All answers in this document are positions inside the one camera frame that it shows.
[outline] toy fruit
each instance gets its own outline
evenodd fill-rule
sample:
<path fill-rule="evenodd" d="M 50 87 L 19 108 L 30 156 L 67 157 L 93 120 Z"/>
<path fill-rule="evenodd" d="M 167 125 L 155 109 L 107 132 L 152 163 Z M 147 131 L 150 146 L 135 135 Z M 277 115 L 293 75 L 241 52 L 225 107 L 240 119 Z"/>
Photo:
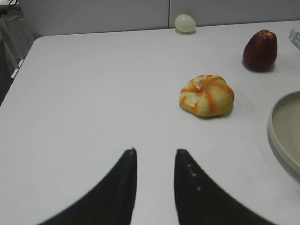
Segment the toy fruit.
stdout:
<path fill-rule="evenodd" d="M 243 53 L 243 61 L 247 68 L 264 72 L 268 71 L 277 57 L 276 35 L 268 30 L 261 30 L 249 40 Z"/>
<path fill-rule="evenodd" d="M 234 93 L 220 76 L 200 75 L 180 92 L 180 105 L 202 117 L 227 114 L 233 107 Z"/>
<path fill-rule="evenodd" d="M 181 14 L 175 19 L 175 27 L 177 30 L 183 33 L 189 33 L 195 30 L 195 20 L 186 14 Z"/>

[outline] cable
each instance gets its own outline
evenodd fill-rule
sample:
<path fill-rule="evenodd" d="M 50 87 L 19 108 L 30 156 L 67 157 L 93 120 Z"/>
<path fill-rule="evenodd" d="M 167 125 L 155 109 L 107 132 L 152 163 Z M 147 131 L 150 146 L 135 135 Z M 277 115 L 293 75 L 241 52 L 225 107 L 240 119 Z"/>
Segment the cable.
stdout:
<path fill-rule="evenodd" d="M 9 4 L 8 4 L 8 7 L 16 6 L 17 3 L 18 3 L 18 0 L 15 0 L 15 3 L 12 5 L 11 3 L 12 3 L 14 0 L 8 0 L 8 1 L 10 1 Z"/>

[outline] gray wall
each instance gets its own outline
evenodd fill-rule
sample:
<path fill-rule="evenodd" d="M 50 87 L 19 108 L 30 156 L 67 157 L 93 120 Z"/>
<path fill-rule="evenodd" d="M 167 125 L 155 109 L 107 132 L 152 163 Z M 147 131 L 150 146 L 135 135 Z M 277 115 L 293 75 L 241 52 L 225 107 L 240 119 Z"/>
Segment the gray wall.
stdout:
<path fill-rule="evenodd" d="M 191 15 L 197 26 L 300 19 L 300 0 L 19 0 L 35 37 L 174 27 Z"/>
<path fill-rule="evenodd" d="M 171 0 L 170 27 L 189 14 L 197 26 L 300 19 L 300 0 Z"/>
<path fill-rule="evenodd" d="M 167 28 L 169 0 L 19 0 L 35 37 Z"/>

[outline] beige plate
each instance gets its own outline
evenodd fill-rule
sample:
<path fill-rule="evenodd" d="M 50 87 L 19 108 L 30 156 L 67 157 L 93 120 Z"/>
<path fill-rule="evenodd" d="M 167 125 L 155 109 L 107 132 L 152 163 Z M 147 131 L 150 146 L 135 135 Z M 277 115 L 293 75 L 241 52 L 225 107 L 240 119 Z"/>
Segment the beige plate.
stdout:
<path fill-rule="evenodd" d="M 282 97 L 275 104 L 269 134 L 279 156 L 300 175 L 300 91 Z"/>

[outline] plastic egg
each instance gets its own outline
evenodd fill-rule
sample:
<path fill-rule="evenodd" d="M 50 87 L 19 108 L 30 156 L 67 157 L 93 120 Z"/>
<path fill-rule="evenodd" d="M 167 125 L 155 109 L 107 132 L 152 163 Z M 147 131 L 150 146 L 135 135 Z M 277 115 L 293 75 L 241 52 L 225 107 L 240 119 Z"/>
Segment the plastic egg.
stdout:
<path fill-rule="evenodd" d="M 175 19 L 175 27 L 177 30 L 183 33 L 192 32 L 196 28 L 195 20 L 186 14 L 181 14 Z"/>

